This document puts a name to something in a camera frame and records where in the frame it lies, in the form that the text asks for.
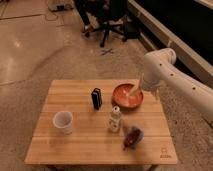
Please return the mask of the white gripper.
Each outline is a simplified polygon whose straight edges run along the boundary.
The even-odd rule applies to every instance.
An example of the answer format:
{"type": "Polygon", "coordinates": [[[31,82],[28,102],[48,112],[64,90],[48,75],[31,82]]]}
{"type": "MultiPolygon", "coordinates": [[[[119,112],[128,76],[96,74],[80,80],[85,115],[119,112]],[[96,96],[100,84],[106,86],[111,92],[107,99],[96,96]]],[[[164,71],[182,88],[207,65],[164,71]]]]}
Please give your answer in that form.
{"type": "Polygon", "coordinates": [[[158,89],[158,87],[161,85],[160,81],[148,81],[145,78],[145,75],[142,74],[140,79],[139,79],[139,86],[138,85],[134,85],[131,90],[128,93],[128,96],[135,96],[137,93],[142,91],[156,91],[158,89]]]}

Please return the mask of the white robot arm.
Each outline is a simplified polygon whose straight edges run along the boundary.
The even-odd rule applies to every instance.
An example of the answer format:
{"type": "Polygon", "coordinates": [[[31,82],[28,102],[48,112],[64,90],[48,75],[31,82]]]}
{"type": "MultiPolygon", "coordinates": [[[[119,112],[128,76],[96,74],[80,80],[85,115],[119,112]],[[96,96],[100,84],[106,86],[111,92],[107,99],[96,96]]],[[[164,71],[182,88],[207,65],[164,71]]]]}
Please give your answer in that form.
{"type": "Polygon", "coordinates": [[[136,89],[155,91],[164,81],[191,105],[193,105],[213,127],[213,89],[181,72],[174,66],[176,53],[171,48],[163,48],[143,56],[144,70],[136,89]]]}

